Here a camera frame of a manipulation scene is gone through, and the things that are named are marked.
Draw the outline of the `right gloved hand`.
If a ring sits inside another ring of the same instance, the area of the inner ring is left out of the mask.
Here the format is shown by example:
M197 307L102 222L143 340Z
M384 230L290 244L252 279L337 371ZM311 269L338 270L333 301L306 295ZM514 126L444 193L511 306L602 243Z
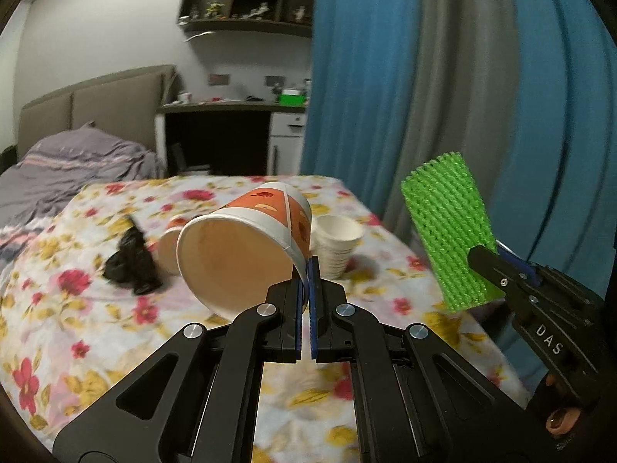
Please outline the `right gloved hand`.
M552 462L616 461L616 376L603 379L580 402L547 373L526 407L546 437Z

